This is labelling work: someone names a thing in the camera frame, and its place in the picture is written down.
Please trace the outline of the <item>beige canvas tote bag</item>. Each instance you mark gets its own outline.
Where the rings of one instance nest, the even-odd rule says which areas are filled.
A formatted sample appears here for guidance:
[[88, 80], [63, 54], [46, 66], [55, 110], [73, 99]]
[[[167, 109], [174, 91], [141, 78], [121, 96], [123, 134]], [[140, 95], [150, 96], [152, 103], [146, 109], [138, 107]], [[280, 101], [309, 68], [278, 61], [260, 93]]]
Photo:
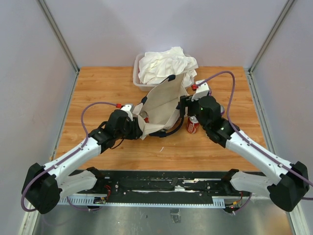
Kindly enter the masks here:
[[[183, 85], [183, 74], [170, 75], [160, 84], [155, 86], [141, 102], [135, 106], [133, 115], [136, 115], [141, 129], [142, 140], [148, 135], [155, 137], [167, 137], [183, 124], [183, 118], [179, 118], [179, 110], [176, 108], [179, 98], [188, 95]], [[139, 115], [146, 111], [149, 115], [149, 123]]]

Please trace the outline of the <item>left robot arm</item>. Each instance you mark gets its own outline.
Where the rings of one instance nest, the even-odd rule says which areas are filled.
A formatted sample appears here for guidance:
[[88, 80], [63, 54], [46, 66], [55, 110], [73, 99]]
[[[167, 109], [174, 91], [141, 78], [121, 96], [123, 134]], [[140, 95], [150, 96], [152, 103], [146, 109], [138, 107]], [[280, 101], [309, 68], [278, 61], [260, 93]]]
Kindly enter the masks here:
[[44, 165], [34, 163], [28, 169], [21, 200], [33, 206], [31, 211], [50, 212], [60, 201], [76, 192], [89, 189], [98, 194], [104, 190], [104, 180], [90, 170], [72, 175], [86, 161], [112, 149], [117, 140], [137, 140], [142, 136], [145, 120], [133, 117], [130, 111], [114, 110], [107, 121], [87, 134], [75, 148]]

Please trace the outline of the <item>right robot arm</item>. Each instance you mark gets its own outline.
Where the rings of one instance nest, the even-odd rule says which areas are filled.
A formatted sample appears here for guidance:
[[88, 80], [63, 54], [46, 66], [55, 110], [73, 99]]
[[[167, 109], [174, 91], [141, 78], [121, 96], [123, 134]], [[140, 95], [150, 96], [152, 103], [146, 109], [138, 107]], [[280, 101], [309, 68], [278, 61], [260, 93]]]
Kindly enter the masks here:
[[183, 95], [178, 104], [182, 115], [195, 116], [214, 143], [229, 149], [256, 166], [263, 176], [230, 170], [222, 182], [228, 196], [238, 191], [268, 197], [280, 209], [291, 212], [309, 191], [308, 169], [300, 161], [291, 163], [271, 153], [221, 115], [221, 106], [212, 96], [197, 100]]

